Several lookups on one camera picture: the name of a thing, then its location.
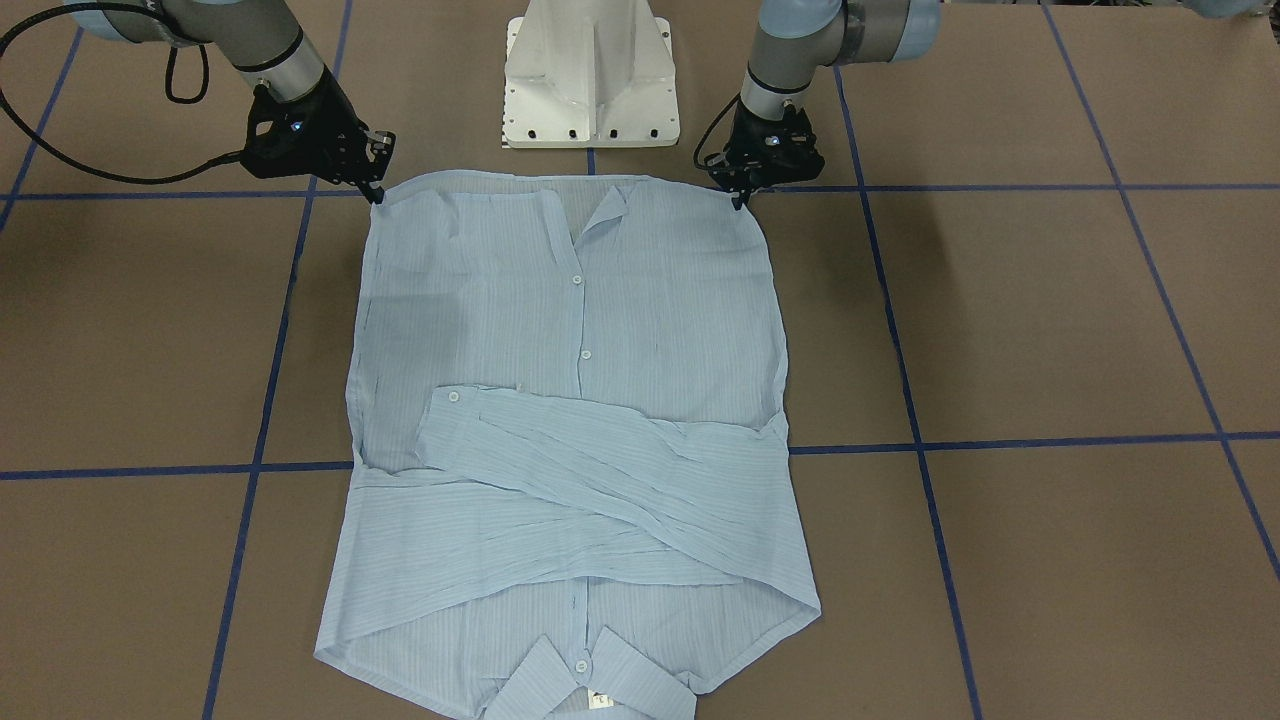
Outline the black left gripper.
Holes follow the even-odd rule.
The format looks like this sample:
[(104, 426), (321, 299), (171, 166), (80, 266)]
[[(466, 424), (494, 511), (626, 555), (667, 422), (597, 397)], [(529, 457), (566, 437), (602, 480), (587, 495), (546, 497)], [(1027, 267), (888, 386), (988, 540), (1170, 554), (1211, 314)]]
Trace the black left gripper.
[(707, 155), (707, 174), (731, 193), (735, 211), (745, 209), (751, 195), (763, 188), (813, 181), (824, 170), (826, 159), (817, 147), (806, 110), (786, 101), (782, 118), (769, 120), (733, 100), (710, 123), (707, 135), (728, 113), (733, 114), (730, 140), (722, 150)]

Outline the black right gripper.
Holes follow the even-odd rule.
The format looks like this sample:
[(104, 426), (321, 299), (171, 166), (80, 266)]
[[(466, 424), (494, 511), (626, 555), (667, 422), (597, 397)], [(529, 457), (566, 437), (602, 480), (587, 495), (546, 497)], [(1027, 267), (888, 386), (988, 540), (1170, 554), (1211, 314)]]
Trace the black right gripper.
[(253, 177), (312, 176), (366, 191), (371, 205), (385, 200), (381, 181), (396, 135), (362, 122), (340, 85), (321, 78), (306, 95), (283, 102), (266, 85), (253, 90), (239, 164)]

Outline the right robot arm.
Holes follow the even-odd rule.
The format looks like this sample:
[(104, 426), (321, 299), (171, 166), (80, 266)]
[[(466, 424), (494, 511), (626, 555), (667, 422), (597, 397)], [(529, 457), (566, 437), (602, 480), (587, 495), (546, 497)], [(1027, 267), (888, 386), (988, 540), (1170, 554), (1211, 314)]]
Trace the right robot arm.
[(371, 204), (396, 136), (361, 120), (284, 1), (67, 1), (77, 24), (118, 42), (214, 46), (253, 91), (244, 146), (251, 176), (349, 184)]

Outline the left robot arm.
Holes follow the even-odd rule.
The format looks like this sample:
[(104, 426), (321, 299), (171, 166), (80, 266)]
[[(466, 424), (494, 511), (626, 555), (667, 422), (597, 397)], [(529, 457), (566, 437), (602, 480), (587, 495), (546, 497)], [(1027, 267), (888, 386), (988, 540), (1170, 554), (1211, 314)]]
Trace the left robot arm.
[(704, 132), (724, 118), (730, 136), (717, 152), (694, 151), (694, 165), (744, 209), (778, 184), (813, 181), (826, 168), (806, 113), (820, 68), (909, 61), (940, 33), (940, 1), (764, 1), (740, 91)]

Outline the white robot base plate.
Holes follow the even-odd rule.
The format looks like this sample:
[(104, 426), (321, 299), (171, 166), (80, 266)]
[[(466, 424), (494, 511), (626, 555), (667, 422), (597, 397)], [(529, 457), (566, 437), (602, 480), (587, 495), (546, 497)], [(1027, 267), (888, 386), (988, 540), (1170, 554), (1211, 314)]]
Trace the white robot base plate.
[(648, 1), (531, 1), (506, 27), (507, 149), (678, 142), (671, 24)]

